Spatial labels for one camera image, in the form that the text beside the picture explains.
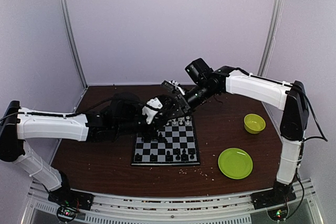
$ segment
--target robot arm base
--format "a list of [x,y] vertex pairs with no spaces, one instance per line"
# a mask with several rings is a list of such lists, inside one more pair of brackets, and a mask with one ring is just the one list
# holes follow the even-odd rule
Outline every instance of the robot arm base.
[[254,209],[269,208],[296,199],[292,185],[275,181],[273,188],[266,191],[251,194]]

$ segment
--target yellow bowl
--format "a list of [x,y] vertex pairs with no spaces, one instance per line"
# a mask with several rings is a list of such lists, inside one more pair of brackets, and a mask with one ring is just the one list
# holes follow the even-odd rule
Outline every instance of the yellow bowl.
[[256,114],[248,114],[244,117],[244,127],[251,134],[258,134],[266,127],[265,120]]

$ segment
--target chessboard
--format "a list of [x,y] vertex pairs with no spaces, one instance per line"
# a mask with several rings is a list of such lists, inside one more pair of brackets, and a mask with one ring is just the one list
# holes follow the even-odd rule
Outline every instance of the chessboard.
[[133,149],[132,165],[199,165],[194,118],[186,116],[169,120],[158,130],[165,142],[152,140],[143,141],[142,136],[136,136]]

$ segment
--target wire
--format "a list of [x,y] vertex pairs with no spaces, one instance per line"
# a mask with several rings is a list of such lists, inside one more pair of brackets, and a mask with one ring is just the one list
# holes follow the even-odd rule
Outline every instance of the wire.
[[216,97],[215,94],[214,94],[213,98],[215,99],[216,102],[219,102],[219,103],[222,104],[222,105],[224,104],[222,101],[220,101],[220,100]]
[[[65,117],[66,118],[72,118],[74,116],[78,116],[80,114],[83,114],[83,113],[86,113],[96,107],[98,107],[99,105],[102,105],[103,103],[106,103],[108,101],[128,101],[128,102],[131,102],[131,103],[138,103],[138,104],[141,104],[141,105],[144,105],[145,107],[151,109],[151,110],[154,110],[154,111],[162,111],[162,112],[166,112],[164,109],[157,109],[157,108],[154,108],[150,105],[148,105],[147,103],[145,102],[142,102],[142,101],[139,101],[139,100],[136,100],[136,99],[128,99],[128,98],[113,98],[113,97],[110,97],[110,98],[106,98],[94,105],[92,105],[91,107],[88,107],[87,109],[83,110],[83,111],[79,111],[79,112],[75,112],[75,113],[72,113],[72,114],[66,114]],[[41,115],[41,116],[53,116],[53,117],[64,117],[63,114],[53,114],[53,113],[45,113],[45,112],[15,112],[13,114],[10,114],[10,115],[7,115],[7,116],[4,116],[3,118],[0,119],[0,122],[13,116],[13,115],[19,115],[19,114],[27,114],[27,115]]]
[[[236,69],[238,69],[238,70],[240,70],[242,73],[244,73],[244,74],[246,74],[245,72],[245,70],[242,70],[242,69],[240,69],[240,68],[236,68]],[[278,81],[273,81],[273,80],[271,80],[271,79],[267,79],[267,78],[264,78],[264,77],[260,77],[260,76],[251,76],[251,77],[253,77],[253,78],[257,78],[257,79],[262,79],[262,80],[266,80],[266,81],[270,81],[270,82],[274,82],[274,83],[277,83],[277,84],[282,84],[282,83],[280,83],[280,82],[278,82]],[[311,103],[310,103],[310,101],[309,101],[309,98],[307,97],[307,95],[306,95],[306,93],[301,89],[302,87],[301,86],[299,86],[299,85],[297,85],[297,84],[295,84],[295,83],[291,83],[290,85],[289,84],[285,84],[285,86],[286,87],[289,87],[289,88],[291,88],[291,89],[294,89],[295,91],[297,91],[297,92],[299,92],[300,94],[302,94],[303,95],[303,97],[304,97],[304,99],[306,100],[306,102],[308,103],[308,106],[309,106],[309,109],[310,109],[310,111],[311,111],[311,114],[313,115],[313,118],[314,118],[314,121],[315,121],[315,124],[316,124],[316,126],[317,126],[317,128],[318,128],[318,130],[319,130],[319,132],[320,132],[320,134],[321,134],[321,136],[319,136],[319,137],[309,137],[309,138],[307,138],[306,140],[308,140],[308,139],[313,139],[313,138],[319,138],[319,139],[323,139],[323,140],[325,140],[326,142],[328,142],[328,139],[326,138],[326,136],[324,135],[324,133],[323,133],[323,131],[322,131],[322,129],[321,129],[321,126],[320,126],[320,124],[319,124],[319,122],[318,122],[318,120],[317,120],[317,117],[316,117],[316,115],[315,115],[315,111],[314,111],[314,109],[313,109],[313,106],[311,105]]]
[[314,139],[314,138],[325,140],[322,136],[310,136],[310,137],[304,139],[303,141],[305,142],[307,140]]
[[310,101],[309,101],[309,98],[308,98],[307,95],[301,90],[300,86],[298,86],[298,85],[292,83],[292,88],[293,88],[294,90],[298,91],[300,94],[302,94],[303,97],[304,97],[304,99],[307,101],[308,106],[309,106],[309,109],[310,109],[310,111],[311,111],[311,114],[313,115],[315,124],[316,124],[316,126],[317,126],[317,128],[318,128],[318,130],[319,130],[319,132],[320,132],[320,134],[321,134],[321,136],[322,136],[322,137],[311,137],[311,138],[320,138],[320,139],[323,139],[323,140],[325,140],[325,141],[327,142],[328,139],[326,138],[326,136],[324,135],[324,133],[323,133],[323,131],[322,131],[322,129],[321,129],[321,126],[320,126],[320,124],[319,124],[319,122],[318,122],[318,120],[317,120],[317,118],[316,118],[315,111],[314,111],[313,106],[311,105],[311,103],[310,103]]
[[62,216],[66,216],[66,217],[69,217],[67,214],[68,212],[67,211],[70,211],[69,209],[67,209],[66,207],[64,206],[60,206],[57,211],[56,211],[56,217],[57,219],[60,221],[59,223],[70,223],[72,222],[76,217],[77,217],[77,213],[74,212],[74,215],[71,217],[71,219],[65,219],[65,217],[62,217]]
[[288,197],[285,198],[286,208],[287,208],[287,216],[289,215],[289,206],[288,206]]
[[60,207],[64,207],[66,208],[67,210],[70,210],[70,211],[73,211],[75,212],[76,214],[79,213],[79,200],[77,200],[77,209],[75,209],[74,207],[70,207],[70,206],[67,206],[65,204],[62,204],[59,202],[59,200],[55,199],[54,196],[51,194],[51,192],[47,189],[47,187],[45,185],[43,185],[44,189],[46,190],[46,192],[48,193],[48,195],[52,198],[52,200],[57,204],[59,205]]
[[303,202],[303,199],[304,199],[304,197],[305,197],[305,189],[304,189],[304,187],[303,187],[303,184],[302,184],[302,182],[301,182],[301,179],[300,179],[300,177],[299,177],[299,174],[298,174],[298,172],[296,172],[296,179],[298,180],[298,182],[300,183],[300,186],[301,186],[301,188],[302,188],[302,198],[301,198],[301,200],[300,200],[300,203],[299,203],[299,205],[296,207],[296,209],[291,213],[291,215],[290,216],[288,216],[288,217],[286,217],[286,220],[288,220],[289,218],[291,218],[295,213],[296,213],[296,211],[299,209],[299,207],[301,206],[301,204],[302,204],[302,202]]
[[7,118],[9,118],[9,117],[11,117],[11,116],[13,116],[13,115],[19,115],[19,114],[24,114],[24,112],[15,112],[13,114],[4,116],[3,118],[0,119],[0,122],[3,121],[3,120],[5,120],[5,119],[7,119]]

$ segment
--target black cable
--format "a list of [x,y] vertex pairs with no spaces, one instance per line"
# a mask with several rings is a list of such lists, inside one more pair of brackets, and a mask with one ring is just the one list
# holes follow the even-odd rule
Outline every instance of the black cable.
[[[273,81],[273,80],[270,80],[270,79],[267,79],[267,78],[264,78],[264,77],[260,77],[260,76],[251,76],[251,77],[253,77],[253,78],[257,78],[257,79],[262,79],[262,80],[265,80],[265,81],[271,81],[271,82],[275,82],[275,83],[281,84],[281,83],[278,82],[278,81]],[[315,115],[315,111],[314,111],[314,109],[313,109],[313,106],[311,105],[310,100],[309,100],[309,98],[307,97],[306,93],[304,93],[304,92],[302,91],[301,86],[299,86],[299,85],[297,85],[297,84],[295,84],[295,83],[291,83],[290,85],[285,84],[285,86],[286,86],[286,87],[289,87],[289,88],[291,88],[291,89],[294,89],[295,91],[297,91],[297,92],[299,92],[300,94],[303,95],[304,99],[305,99],[306,102],[308,103],[308,106],[309,106],[309,109],[310,109],[310,111],[311,111],[311,114],[313,115],[315,124],[316,124],[316,126],[317,126],[317,128],[318,128],[318,130],[319,130],[319,132],[320,132],[320,134],[321,134],[321,137],[309,137],[309,138],[307,138],[306,140],[308,140],[308,139],[313,139],[313,138],[319,138],[319,139],[323,139],[323,140],[325,140],[326,142],[328,142],[328,139],[326,138],[326,136],[325,136],[324,133],[322,132],[321,126],[320,126],[320,124],[319,124],[319,122],[318,122],[318,120],[317,120],[317,117],[316,117],[316,115]]]
[[307,141],[307,140],[315,139],[315,138],[325,140],[322,136],[310,136],[310,137],[304,139],[303,141],[305,142],[305,141]]
[[72,222],[76,217],[77,217],[77,213],[75,213],[71,219],[65,219],[64,217],[59,217],[59,214],[61,215],[65,215],[66,217],[69,217],[67,214],[64,214],[64,211],[70,211],[69,209],[63,207],[63,206],[60,206],[57,211],[56,211],[56,217],[57,219],[60,221],[59,223],[70,223]]
[[304,187],[303,187],[303,184],[302,184],[302,182],[301,182],[301,179],[300,179],[300,177],[299,177],[299,175],[298,175],[298,173],[296,172],[296,179],[298,180],[298,182],[300,183],[300,186],[301,186],[301,188],[302,188],[302,198],[301,198],[301,200],[300,200],[300,203],[299,203],[299,205],[296,207],[296,209],[291,213],[291,215],[290,216],[288,216],[288,217],[286,217],[286,220],[288,220],[290,217],[292,217],[295,213],[296,213],[296,211],[299,209],[299,207],[301,206],[301,204],[302,204],[302,202],[303,202],[303,199],[305,198],[305,189],[304,189]]
[[68,210],[71,210],[71,211],[73,211],[73,212],[75,212],[75,213],[79,213],[79,211],[77,211],[77,210],[74,209],[73,207],[69,207],[69,206],[67,206],[67,205],[65,205],[65,204],[60,203],[59,200],[57,200],[57,199],[54,198],[54,196],[50,193],[50,191],[47,189],[47,187],[46,187],[45,185],[43,185],[43,187],[44,187],[44,189],[46,190],[46,192],[48,193],[48,195],[52,198],[52,200],[53,200],[57,205],[59,205],[59,206],[61,206],[61,207],[65,207],[65,208],[67,208]]
[[300,86],[298,85],[295,85],[292,83],[292,88],[294,88],[294,90],[298,91],[300,94],[303,95],[304,99],[307,101],[308,103],[308,106],[309,106],[309,109],[311,111],[311,114],[313,115],[313,118],[314,118],[314,121],[315,121],[315,124],[317,126],[317,128],[319,129],[319,132],[322,136],[322,139],[325,140],[326,142],[328,141],[328,139],[326,138],[326,136],[324,135],[324,133],[322,132],[322,129],[321,129],[321,126],[316,118],[316,115],[315,115],[315,112],[314,112],[314,109],[313,109],[313,106],[311,105],[310,101],[309,101],[309,98],[307,97],[307,95],[301,90]]
[[9,117],[13,116],[13,115],[19,115],[19,114],[24,114],[24,112],[15,112],[13,114],[4,116],[3,118],[0,119],[0,122],[3,121],[3,120],[5,120],[6,118],[9,118]]
[[239,71],[242,72],[243,74],[249,76],[249,73],[248,73],[246,70],[242,69],[242,68],[239,68],[239,67],[238,67],[238,68],[235,68],[235,70],[239,70]]
[[213,98],[215,99],[216,102],[219,102],[220,104],[224,104],[221,100],[219,100],[216,95],[214,94]]
[[141,105],[144,105],[148,108],[150,108],[151,110],[154,110],[154,111],[160,111],[160,109],[156,109],[150,105],[148,105],[147,103],[145,102],[142,102],[142,101],[139,101],[139,100],[135,100],[135,99],[128,99],[128,98],[114,98],[114,97],[109,97],[109,98],[106,98],[90,107],[88,107],[87,109],[83,110],[83,111],[79,111],[79,112],[75,112],[73,114],[68,114],[66,115],[67,118],[71,118],[71,117],[74,117],[74,116],[77,116],[77,115],[80,115],[80,114],[83,114],[83,113],[86,113],[96,107],[98,107],[99,105],[102,105],[103,103],[106,103],[106,102],[109,102],[109,101],[128,101],[128,102],[131,102],[131,103],[138,103],[138,104],[141,104]]
[[[131,102],[131,103],[138,103],[138,104],[141,104],[141,105],[144,105],[145,107],[148,107],[150,108],[151,110],[154,110],[154,111],[162,111],[162,112],[165,112],[165,110],[163,109],[157,109],[157,108],[154,108],[142,101],[138,101],[138,100],[135,100],[135,99],[127,99],[127,98],[113,98],[113,97],[110,97],[110,98],[106,98],[94,105],[92,105],[91,107],[88,107],[87,109],[83,110],[83,111],[79,111],[79,112],[75,112],[75,113],[72,113],[72,114],[66,114],[65,117],[66,118],[72,118],[74,116],[78,116],[80,114],[83,114],[83,113],[86,113],[96,107],[98,107],[99,105],[102,105],[103,103],[106,103],[108,101],[128,101],[128,102]],[[40,116],[53,116],[53,117],[57,117],[57,118],[63,118],[64,115],[63,114],[53,114],[53,113],[45,113],[45,112],[16,112],[16,113],[13,113],[13,114],[10,114],[10,115],[7,115],[7,116],[4,116],[3,118],[0,119],[0,122],[5,120],[6,118],[10,117],[10,116],[13,116],[13,115],[18,115],[18,114],[27,114],[27,115],[40,115]]]

